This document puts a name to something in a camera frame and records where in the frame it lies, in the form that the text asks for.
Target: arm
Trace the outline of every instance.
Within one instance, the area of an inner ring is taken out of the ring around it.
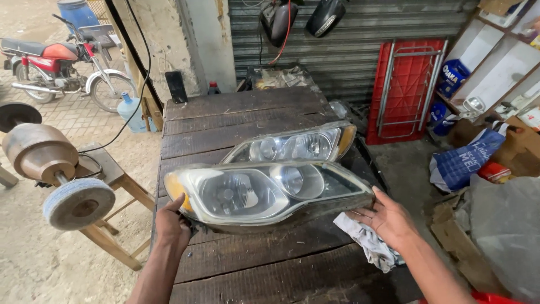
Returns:
[[[176,213],[185,197],[181,194],[156,212],[158,239],[127,304],[169,303],[178,264],[191,235],[189,227]]]
[[[359,208],[347,216],[371,228],[399,252],[430,304],[476,303],[454,279],[435,251],[420,236],[407,211],[377,187],[373,210]]]

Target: headlight lens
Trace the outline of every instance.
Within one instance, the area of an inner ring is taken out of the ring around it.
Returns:
[[[280,160],[335,161],[354,140],[356,126],[332,122],[320,127],[253,138],[236,146],[221,163]]]
[[[176,199],[184,191],[186,216],[205,224],[264,226],[310,205],[346,200],[340,210],[358,207],[369,185],[336,163],[281,162],[191,165],[167,173],[165,189]]]

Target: motorcycle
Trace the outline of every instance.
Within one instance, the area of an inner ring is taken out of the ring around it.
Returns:
[[[17,82],[11,86],[22,89],[38,103],[48,103],[56,94],[77,94],[92,98],[101,109],[117,113],[117,106],[122,101],[122,92],[137,97],[135,85],[130,78],[117,70],[103,69],[94,52],[100,49],[99,42],[93,37],[77,31],[68,20],[52,14],[53,17],[73,29],[66,42],[43,45],[37,42],[13,38],[2,38],[0,52],[7,56],[4,69],[12,70]],[[86,77],[81,76],[73,67],[76,62],[92,63],[97,71]]]

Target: car headlight assembly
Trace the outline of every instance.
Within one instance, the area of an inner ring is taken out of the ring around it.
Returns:
[[[338,121],[315,128],[259,136],[236,146],[221,163],[284,160],[333,162],[349,150],[355,134],[355,125]]]
[[[294,227],[319,216],[369,205],[370,185],[337,163],[195,164],[169,172],[180,212],[216,232],[245,234]]]

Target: hand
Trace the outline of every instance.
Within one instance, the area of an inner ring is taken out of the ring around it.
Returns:
[[[345,212],[351,219],[370,226],[379,237],[397,252],[407,245],[411,236],[419,236],[405,208],[386,193],[373,186],[376,200],[373,210],[358,208]]]
[[[186,221],[181,220],[180,215],[177,213],[185,199],[186,194],[182,193],[174,202],[169,202],[156,212],[158,242],[178,242],[179,249],[182,252],[190,242],[191,236],[191,230]]]

